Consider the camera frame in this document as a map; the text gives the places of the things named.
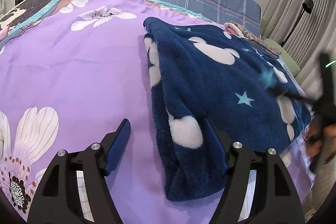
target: dark patterned fabric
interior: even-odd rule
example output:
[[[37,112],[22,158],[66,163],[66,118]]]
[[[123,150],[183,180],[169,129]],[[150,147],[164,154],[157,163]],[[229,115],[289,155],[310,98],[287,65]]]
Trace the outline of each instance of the dark patterned fabric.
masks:
[[[9,25],[12,29],[16,25],[24,22],[32,15],[36,14],[52,0],[26,0],[0,20],[0,28]]]

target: person's hand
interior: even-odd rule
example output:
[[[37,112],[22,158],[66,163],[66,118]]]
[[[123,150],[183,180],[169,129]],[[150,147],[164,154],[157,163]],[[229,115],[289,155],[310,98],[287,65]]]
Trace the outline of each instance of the person's hand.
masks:
[[[314,120],[310,124],[310,129],[308,132],[308,139],[306,141],[306,152],[307,155],[310,157],[316,156],[318,153],[320,153],[320,149],[322,146],[322,141],[317,141],[313,144],[309,144],[309,139],[311,136],[313,136],[315,133],[317,133],[317,126],[314,123]],[[326,137],[332,137],[331,144],[329,147],[329,151],[327,153],[329,158],[333,153],[336,152],[336,124],[332,124],[330,126],[327,126],[323,129],[323,134]]]

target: green cushion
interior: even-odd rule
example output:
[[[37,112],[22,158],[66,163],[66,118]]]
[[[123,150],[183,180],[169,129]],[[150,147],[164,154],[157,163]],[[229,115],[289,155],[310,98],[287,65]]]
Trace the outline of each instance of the green cushion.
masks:
[[[281,51],[281,58],[286,62],[289,70],[292,72],[292,74],[295,76],[300,72],[300,68],[297,65],[297,63],[292,59],[292,57],[274,40],[272,39],[265,39],[265,43],[277,50]]]

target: silver bolt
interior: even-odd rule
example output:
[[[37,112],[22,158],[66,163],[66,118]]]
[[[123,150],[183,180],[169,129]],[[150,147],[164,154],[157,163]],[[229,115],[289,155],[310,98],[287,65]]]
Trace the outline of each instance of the silver bolt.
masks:
[[[274,148],[270,148],[270,149],[268,150],[268,153],[269,153],[270,155],[275,155],[275,154],[277,153],[277,151],[276,151]]]
[[[94,143],[91,145],[91,149],[92,150],[98,150],[100,148],[100,144],[99,143]]]
[[[66,154],[66,151],[63,149],[57,152],[57,156],[59,157],[63,157],[65,154]]]
[[[236,149],[241,149],[243,147],[243,144],[240,142],[234,142],[233,147]]]

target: curtain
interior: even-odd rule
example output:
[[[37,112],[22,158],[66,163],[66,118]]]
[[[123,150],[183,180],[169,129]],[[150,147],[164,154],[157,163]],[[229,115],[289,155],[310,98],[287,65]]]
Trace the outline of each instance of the curtain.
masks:
[[[262,18],[262,36],[279,44],[293,28],[305,0],[271,0]],[[284,45],[284,49],[299,65],[296,80],[313,97],[321,94],[318,56],[321,51],[336,48],[336,0],[313,0],[311,14],[303,17]]]

